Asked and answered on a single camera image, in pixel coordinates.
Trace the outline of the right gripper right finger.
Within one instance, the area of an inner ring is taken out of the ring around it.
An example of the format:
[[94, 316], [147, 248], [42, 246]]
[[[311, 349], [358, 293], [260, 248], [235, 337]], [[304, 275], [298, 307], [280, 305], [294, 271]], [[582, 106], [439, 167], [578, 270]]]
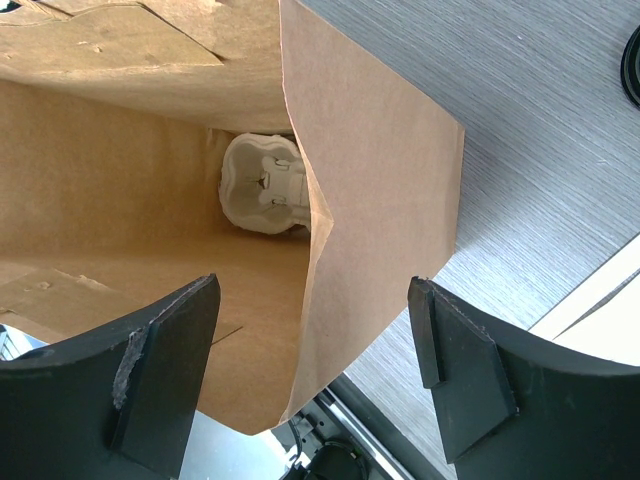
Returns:
[[635, 479], [639, 370], [556, 345], [415, 277], [408, 311], [461, 479]]

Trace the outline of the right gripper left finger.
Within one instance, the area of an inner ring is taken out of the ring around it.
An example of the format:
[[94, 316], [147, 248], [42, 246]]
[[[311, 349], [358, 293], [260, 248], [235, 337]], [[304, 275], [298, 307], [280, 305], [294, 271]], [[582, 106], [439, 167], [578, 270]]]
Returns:
[[215, 275], [1, 365], [5, 479], [179, 476], [220, 307]]

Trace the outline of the brown cardboard cup carrier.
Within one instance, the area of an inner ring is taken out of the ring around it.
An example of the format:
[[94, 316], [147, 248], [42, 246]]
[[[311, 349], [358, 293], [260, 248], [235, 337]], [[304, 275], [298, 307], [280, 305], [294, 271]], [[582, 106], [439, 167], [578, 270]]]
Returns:
[[311, 228], [306, 168], [297, 145], [280, 135], [243, 133], [223, 158], [219, 199], [235, 226], [267, 235]]

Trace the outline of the brown paper bag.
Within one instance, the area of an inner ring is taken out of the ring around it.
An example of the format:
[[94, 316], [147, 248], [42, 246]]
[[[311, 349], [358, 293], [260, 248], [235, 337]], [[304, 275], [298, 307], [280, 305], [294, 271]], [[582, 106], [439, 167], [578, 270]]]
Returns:
[[[311, 228], [233, 225], [243, 133], [293, 141]], [[292, 418], [456, 242], [464, 129], [299, 1], [19, 1], [1, 13], [1, 311], [62, 340], [215, 274], [201, 412]]]

